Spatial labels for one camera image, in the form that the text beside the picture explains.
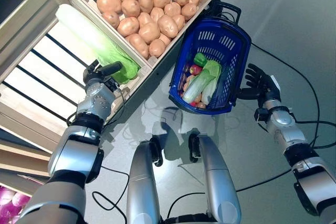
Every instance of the wooden slat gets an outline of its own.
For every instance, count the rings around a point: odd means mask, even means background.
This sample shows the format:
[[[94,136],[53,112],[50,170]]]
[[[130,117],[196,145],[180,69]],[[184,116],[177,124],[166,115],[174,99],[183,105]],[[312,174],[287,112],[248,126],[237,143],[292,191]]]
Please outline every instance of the wooden slat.
[[[0,127],[24,141],[52,153],[60,136],[40,124],[0,103]]]
[[[41,160],[49,161],[50,154],[33,148],[25,147],[19,144],[14,144],[6,140],[0,139],[0,150],[33,157]]]
[[[47,161],[3,150],[0,150],[0,168],[18,173],[49,176]]]
[[[0,171],[0,185],[31,197],[40,185],[16,174]]]

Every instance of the basket handle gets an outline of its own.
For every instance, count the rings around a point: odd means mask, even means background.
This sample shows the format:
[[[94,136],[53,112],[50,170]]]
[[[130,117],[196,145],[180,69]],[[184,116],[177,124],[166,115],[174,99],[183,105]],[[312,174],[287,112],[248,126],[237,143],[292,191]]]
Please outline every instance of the basket handle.
[[[218,17],[218,16],[222,16],[222,14],[226,13],[233,18],[233,23],[238,25],[239,18],[240,18],[240,15],[241,15],[241,11],[242,11],[239,7],[237,7],[235,5],[232,5],[232,4],[229,4],[229,3],[218,1],[214,4],[213,8],[214,8],[214,16]],[[226,12],[224,9],[229,9],[229,10],[232,10],[233,12],[235,12],[236,15],[237,15],[236,18],[234,18],[234,16],[231,13]]]

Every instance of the black cable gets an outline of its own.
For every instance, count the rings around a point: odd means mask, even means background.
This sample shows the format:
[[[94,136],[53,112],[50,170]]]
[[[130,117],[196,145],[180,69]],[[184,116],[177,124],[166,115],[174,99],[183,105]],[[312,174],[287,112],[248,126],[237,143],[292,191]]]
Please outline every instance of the black cable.
[[[292,114],[292,116],[294,117],[295,122],[298,123],[298,124],[321,123],[321,124],[327,124],[327,125],[336,127],[335,123],[332,123],[332,122],[329,122],[329,121],[298,121],[293,114]],[[336,141],[331,143],[331,144],[327,144],[327,145],[312,146],[312,148],[313,149],[326,149],[326,148],[333,147],[335,145],[336,145]]]
[[[296,122],[296,123],[300,123],[300,124],[307,124],[307,123],[321,123],[321,124],[327,124],[327,125],[331,125],[331,126],[336,127],[336,123],[332,123],[332,122],[329,122],[329,121],[297,121],[297,120],[295,119],[295,122]]]
[[[254,184],[254,185],[251,185],[251,186],[244,187],[244,188],[242,188],[242,189],[236,190],[236,192],[238,193],[238,192],[240,192],[240,191],[245,191],[245,190],[247,190],[247,189],[251,189],[251,188],[253,188],[253,187],[260,186],[260,185],[262,185],[262,184],[271,182],[271,181],[273,181],[273,180],[275,180],[275,179],[277,179],[277,178],[279,178],[279,177],[281,177],[281,176],[283,176],[283,175],[289,173],[290,171],[291,171],[291,169],[289,169],[289,170],[287,170],[287,171],[285,171],[285,172],[283,172],[283,173],[280,173],[279,175],[276,175],[276,176],[274,176],[274,177],[272,177],[272,178],[269,178],[269,179],[267,179],[267,180],[264,180],[263,182],[259,182],[259,183],[256,183],[256,184]]]
[[[259,127],[262,128],[264,131],[268,132],[265,127],[263,127],[260,123],[258,123]]]
[[[113,205],[113,207],[115,207],[119,213],[124,217],[124,220],[125,220],[125,224],[127,224],[127,217],[125,215],[125,213],[123,211],[121,211],[121,209],[117,206],[117,204],[113,203],[109,198],[107,198],[104,194],[98,192],[98,191],[93,191],[92,192],[92,197],[93,197],[93,200],[103,209],[107,210],[103,205],[101,205],[98,200],[96,199],[95,197],[95,194],[98,194],[100,195],[101,197],[103,197],[106,201],[108,201],[110,204]]]
[[[281,176],[283,176],[283,175],[289,173],[290,171],[291,171],[291,169],[289,169],[289,170],[287,170],[287,171],[285,171],[285,172],[283,172],[283,173],[281,173],[281,174],[279,174],[279,175],[277,175],[277,176],[274,176],[274,177],[272,177],[272,178],[269,178],[269,179],[267,179],[267,180],[264,180],[263,182],[259,182],[259,183],[256,183],[256,184],[254,184],[254,185],[251,185],[251,186],[244,187],[244,188],[242,188],[242,189],[236,190],[236,192],[239,193],[239,192],[241,192],[241,191],[245,191],[245,190],[251,189],[251,188],[253,188],[253,187],[260,186],[260,185],[262,185],[262,184],[271,182],[272,180],[275,180],[275,179],[277,179],[277,178],[279,178],[279,177],[281,177]],[[174,205],[175,205],[180,199],[182,199],[182,198],[184,198],[184,197],[186,197],[186,196],[189,196],[189,195],[194,195],[194,194],[205,194],[205,193],[189,193],[189,194],[184,194],[184,195],[180,196],[179,198],[177,198],[177,199],[171,204],[171,206],[170,206],[170,208],[169,208],[169,211],[168,211],[168,214],[167,214],[167,219],[169,218],[170,213],[171,213],[171,211],[172,211]]]
[[[267,53],[268,55],[272,56],[273,58],[275,58],[276,60],[280,61],[281,63],[283,63],[284,65],[286,65],[287,67],[291,68],[292,70],[294,70],[296,73],[298,73],[299,75],[301,75],[302,78],[304,78],[304,80],[308,83],[309,87],[311,88],[311,90],[313,91],[315,100],[316,100],[316,106],[317,106],[317,121],[320,120],[320,103],[319,103],[319,99],[317,98],[315,89],[313,87],[313,85],[310,83],[310,81],[307,79],[306,76],[303,75],[303,73],[301,73],[299,70],[297,70],[295,67],[292,67],[290,64],[284,62],[283,60],[281,60],[280,58],[276,57],[274,54],[270,53],[269,51],[257,46],[256,44],[254,44],[253,42],[251,43],[254,47],[258,48],[259,50]],[[315,135],[314,135],[314,139],[313,139],[313,143],[312,143],[312,147],[315,146],[315,142],[317,139],[317,134],[318,134],[318,129],[319,129],[319,123],[316,123],[316,128],[315,128]]]
[[[67,123],[67,126],[68,126],[68,127],[71,125],[70,119],[71,119],[74,115],[76,115],[76,112],[77,112],[77,111],[75,111],[73,114],[69,115],[69,117],[67,118],[66,123]]]
[[[171,206],[170,206],[170,208],[169,208],[169,211],[168,211],[168,214],[167,214],[167,219],[169,218],[169,215],[170,215],[170,213],[171,213],[171,211],[172,211],[172,209],[173,209],[173,206],[175,205],[176,202],[178,202],[180,199],[182,199],[182,198],[184,198],[184,197],[186,197],[186,196],[194,195],[194,194],[205,194],[205,193],[190,193],[190,194],[182,195],[182,196],[180,196],[179,198],[177,198],[177,199],[171,204]]]
[[[121,98],[122,98],[122,108],[121,108],[122,111],[120,112],[119,117],[118,117],[117,119],[113,120],[112,122],[111,122],[111,120],[112,120],[112,118],[111,118],[111,119],[104,125],[103,130],[104,130],[107,126],[109,126],[109,125],[115,123],[117,120],[119,120],[119,119],[122,117],[122,115],[123,115],[123,113],[124,113],[124,111],[125,111],[125,98],[124,98],[124,95],[123,95],[122,91],[121,91],[120,89],[118,89],[118,90],[119,90],[119,92],[120,92],[120,94],[121,94]]]
[[[100,206],[102,209],[104,209],[104,210],[106,210],[106,211],[111,211],[111,210],[113,210],[114,208],[116,208],[116,209],[119,211],[119,213],[123,216],[123,218],[125,219],[125,224],[127,224],[127,218],[126,218],[126,215],[125,215],[125,213],[118,207],[118,203],[120,202],[121,198],[124,196],[124,194],[125,194],[125,192],[126,192],[126,189],[127,189],[127,187],[128,187],[128,184],[129,184],[129,182],[130,182],[130,175],[127,174],[127,173],[121,172],[121,171],[119,171],[119,170],[114,170],[114,169],[107,168],[107,167],[105,167],[105,166],[101,166],[101,168],[104,168],[104,169],[109,170],[109,171],[111,171],[111,172],[115,172],[115,173],[120,173],[120,174],[124,174],[124,175],[126,175],[126,176],[127,176],[127,183],[126,183],[126,185],[125,185],[125,187],[124,187],[124,190],[122,191],[122,193],[121,193],[121,195],[120,195],[120,197],[119,197],[119,199],[117,200],[116,203],[114,203],[112,200],[110,200],[108,197],[106,197],[104,194],[102,194],[102,193],[99,192],[99,191],[93,191],[93,192],[92,192],[91,195],[92,195],[92,197],[93,197],[93,200],[98,204],[98,206]],[[109,203],[112,205],[112,207],[111,207],[111,208],[106,208],[106,207],[104,207],[101,203],[99,203],[98,199],[96,198],[96,194],[99,195],[99,196],[101,196],[101,197],[103,197],[107,202],[109,202]]]

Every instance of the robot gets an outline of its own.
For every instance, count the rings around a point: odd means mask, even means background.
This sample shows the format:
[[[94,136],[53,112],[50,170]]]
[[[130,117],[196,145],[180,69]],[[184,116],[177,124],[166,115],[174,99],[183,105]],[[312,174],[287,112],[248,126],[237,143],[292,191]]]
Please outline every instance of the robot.
[[[103,160],[100,134],[115,99],[118,84],[109,77],[122,68],[120,62],[100,67],[95,61],[83,74],[86,97],[78,104],[76,118],[65,130],[48,165],[50,180],[41,186],[23,210],[18,224],[84,224],[85,184],[98,175]],[[310,147],[295,119],[281,104],[280,87],[273,76],[255,65],[246,70],[249,88],[240,99],[258,100],[256,121],[266,129],[296,177],[296,193],[305,210],[319,216],[320,223],[336,223],[336,178],[321,157]],[[158,140],[153,137],[137,147],[130,170],[127,220],[131,224],[231,223],[241,221],[241,210],[229,170],[217,146],[206,135],[189,137],[190,160],[202,159],[206,181],[206,214],[180,216],[165,221],[160,216],[152,164],[163,159]]]

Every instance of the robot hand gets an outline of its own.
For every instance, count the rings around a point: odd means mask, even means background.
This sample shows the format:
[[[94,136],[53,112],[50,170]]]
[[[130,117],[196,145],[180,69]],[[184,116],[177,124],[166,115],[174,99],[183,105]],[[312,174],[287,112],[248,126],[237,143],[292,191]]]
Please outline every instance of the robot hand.
[[[246,69],[247,75],[245,78],[248,80],[246,85],[250,88],[243,88],[238,93],[238,98],[243,100],[258,100],[259,108],[267,100],[278,100],[280,98],[280,86],[274,76],[265,74],[260,68],[254,64],[249,64]]]
[[[297,180],[294,189],[305,210],[319,216],[322,224],[336,223],[336,178],[323,159],[310,147],[286,106],[281,104],[280,87],[273,76],[253,64],[246,69],[250,88],[241,89],[238,98],[258,100],[256,121],[266,123],[291,166]]]

